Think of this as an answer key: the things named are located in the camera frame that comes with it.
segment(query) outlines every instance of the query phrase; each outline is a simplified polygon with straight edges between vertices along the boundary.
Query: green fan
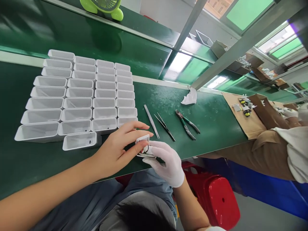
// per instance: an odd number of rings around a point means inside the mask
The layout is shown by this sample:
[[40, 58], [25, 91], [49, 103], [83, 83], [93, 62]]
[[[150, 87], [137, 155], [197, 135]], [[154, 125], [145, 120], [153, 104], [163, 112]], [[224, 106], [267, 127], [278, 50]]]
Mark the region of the green fan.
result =
[[119, 8], [121, 0], [80, 0], [80, 3], [88, 12], [97, 13], [99, 10], [111, 14], [115, 20], [123, 20], [123, 12]]

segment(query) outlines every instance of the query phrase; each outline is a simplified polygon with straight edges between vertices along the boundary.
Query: hand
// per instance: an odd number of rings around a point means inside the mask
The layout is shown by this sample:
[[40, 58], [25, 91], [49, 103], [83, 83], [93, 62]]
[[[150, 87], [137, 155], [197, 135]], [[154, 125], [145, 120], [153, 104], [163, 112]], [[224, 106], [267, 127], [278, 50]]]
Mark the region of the hand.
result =
[[150, 141], [149, 145], [153, 146], [152, 154], [165, 161], [166, 166], [162, 166], [154, 158], [144, 158], [142, 161], [151, 165], [155, 172], [172, 187], [180, 187], [184, 182], [184, 171], [179, 155], [164, 142]]
[[99, 150], [90, 157], [91, 168], [96, 169], [98, 180], [111, 176], [124, 168], [145, 146], [147, 141], [140, 141], [128, 151], [123, 150], [128, 144], [135, 142], [137, 138], [153, 133], [145, 130], [149, 126], [140, 122], [132, 121], [122, 125], [117, 131], [111, 133]]
[[284, 108], [282, 113], [286, 118], [298, 117], [298, 112], [293, 109]]
[[298, 120], [308, 121], [308, 103], [303, 104], [298, 109]]

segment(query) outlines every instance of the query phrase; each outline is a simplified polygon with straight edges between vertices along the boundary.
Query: green-handled pliers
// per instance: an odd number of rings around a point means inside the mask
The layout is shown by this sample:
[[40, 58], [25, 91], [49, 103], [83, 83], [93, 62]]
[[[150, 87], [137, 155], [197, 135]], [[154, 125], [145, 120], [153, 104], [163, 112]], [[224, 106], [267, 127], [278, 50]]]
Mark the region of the green-handled pliers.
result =
[[178, 110], [176, 110], [175, 112], [176, 112], [177, 116], [181, 119], [181, 122], [182, 122], [182, 124], [183, 124], [183, 126], [184, 126], [184, 128], [185, 128], [186, 133], [189, 135], [190, 138], [192, 138], [193, 140], [196, 140], [196, 138], [195, 138], [195, 137], [190, 133], [190, 131], [188, 130], [187, 125], [185, 124], [185, 121], [184, 121], [184, 120], [186, 120], [186, 121], [196, 130], [197, 133], [200, 134], [200, 130], [197, 128], [196, 125], [194, 125], [194, 124], [193, 124], [192, 122], [190, 122], [187, 118], [185, 118], [185, 117], [182, 115], [181, 112], [179, 112]]

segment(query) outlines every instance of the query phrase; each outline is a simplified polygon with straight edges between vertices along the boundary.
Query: white glove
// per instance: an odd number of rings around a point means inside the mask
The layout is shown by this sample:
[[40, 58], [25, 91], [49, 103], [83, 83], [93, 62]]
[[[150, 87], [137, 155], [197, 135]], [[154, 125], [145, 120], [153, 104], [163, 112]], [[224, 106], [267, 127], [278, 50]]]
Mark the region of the white glove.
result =
[[178, 188], [184, 182], [184, 171], [182, 162], [177, 154], [168, 144], [159, 141], [150, 141], [149, 145], [153, 146], [151, 154], [165, 161], [166, 166], [162, 166], [154, 158], [143, 158], [142, 161], [152, 166], [155, 172], [167, 181], [172, 187]]
[[284, 108], [282, 114], [287, 118], [298, 117], [298, 112], [296, 110], [289, 109], [289, 108]]
[[308, 121], [308, 103], [303, 104], [298, 109], [298, 120]]

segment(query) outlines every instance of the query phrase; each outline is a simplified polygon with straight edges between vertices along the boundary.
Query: pants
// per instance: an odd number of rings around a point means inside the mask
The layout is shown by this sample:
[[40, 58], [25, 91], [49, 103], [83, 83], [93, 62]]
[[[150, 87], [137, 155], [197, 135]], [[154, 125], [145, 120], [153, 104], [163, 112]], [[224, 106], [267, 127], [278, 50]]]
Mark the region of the pants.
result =
[[225, 157], [264, 175], [295, 180], [288, 165], [287, 142], [277, 132], [262, 132], [255, 141], [221, 149], [199, 157]]
[[150, 168], [135, 173], [124, 191], [123, 185], [115, 179], [83, 188], [51, 210], [31, 230], [91, 231], [116, 204], [139, 191], [163, 199], [177, 219], [172, 187]]

